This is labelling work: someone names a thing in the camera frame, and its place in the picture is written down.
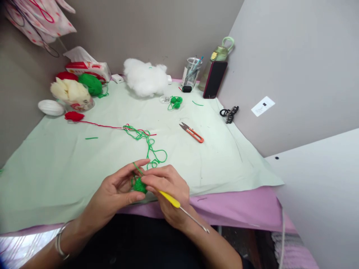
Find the bracelet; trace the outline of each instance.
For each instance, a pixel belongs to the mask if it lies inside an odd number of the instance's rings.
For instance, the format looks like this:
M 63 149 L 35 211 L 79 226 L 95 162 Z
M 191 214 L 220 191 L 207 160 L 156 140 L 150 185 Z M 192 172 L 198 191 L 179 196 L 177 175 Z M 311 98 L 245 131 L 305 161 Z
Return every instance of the bracelet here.
M 61 227 L 60 231 L 59 231 L 58 234 L 56 235 L 56 240 L 55 240 L 55 249 L 56 249 L 57 253 L 61 256 L 62 260 L 66 260 L 66 259 L 70 256 L 70 254 L 67 254 L 67 255 L 66 255 L 66 254 L 61 250 L 61 247 L 60 247 L 61 234 L 62 234 L 62 232 L 64 231 L 66 225 L 67 225 L 69 222 L 71 222 L 71 220 L 68 221 L 68 222 L 66 222 L 66 223 Z

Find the white yarn ball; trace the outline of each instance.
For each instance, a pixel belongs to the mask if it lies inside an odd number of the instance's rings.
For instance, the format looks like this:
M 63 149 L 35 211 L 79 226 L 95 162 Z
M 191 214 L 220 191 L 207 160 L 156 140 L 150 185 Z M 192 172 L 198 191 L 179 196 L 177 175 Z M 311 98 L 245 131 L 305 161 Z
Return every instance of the white yarn ball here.
M 42 112 L 50 116 L 61 116 L 65 113 L 65 107 L 54 100 L 42 100 L 37 106 Z

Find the pink fabric bag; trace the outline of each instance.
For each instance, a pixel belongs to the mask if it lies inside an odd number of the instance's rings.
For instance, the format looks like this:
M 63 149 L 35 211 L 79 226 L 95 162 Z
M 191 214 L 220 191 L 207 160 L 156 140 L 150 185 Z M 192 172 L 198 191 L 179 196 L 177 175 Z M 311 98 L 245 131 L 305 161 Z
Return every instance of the pink fabric bag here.
M 64 0 L 13 0 L 13 2 L 17 5 L 18 10 L 6 2 L 5 16 L 38 46 L 43 47 L 43 41 L 52 43 L 57 37 L 77 32 L 57 4 L 59 3 L 68 12 L 75 13 L 75 10 Z M 21 13 L 27 17 L 38 33 Z

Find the red crochet piece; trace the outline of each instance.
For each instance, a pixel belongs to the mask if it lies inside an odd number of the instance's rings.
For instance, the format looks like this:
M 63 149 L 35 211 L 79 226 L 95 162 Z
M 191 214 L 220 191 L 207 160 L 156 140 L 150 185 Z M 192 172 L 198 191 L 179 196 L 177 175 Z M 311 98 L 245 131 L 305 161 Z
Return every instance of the red crochet piece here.
M 65 114 L 65 120 L 81 121 L 84 116 L 84 114 L 80 114 L 76 111 L 70 111 Z

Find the black phone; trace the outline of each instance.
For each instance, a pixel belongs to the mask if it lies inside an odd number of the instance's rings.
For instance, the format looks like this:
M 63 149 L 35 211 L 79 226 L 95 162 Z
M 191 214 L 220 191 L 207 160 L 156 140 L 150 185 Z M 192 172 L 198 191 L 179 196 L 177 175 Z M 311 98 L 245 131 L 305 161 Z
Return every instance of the black phone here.
M 203 92 L 203 98 L 214 99 L 221 87 L 222 80 L 224 78 L 225 71 L 227 69 L 228 62 L 214 61 L 209 70 L 208 79 L 205 90 Z

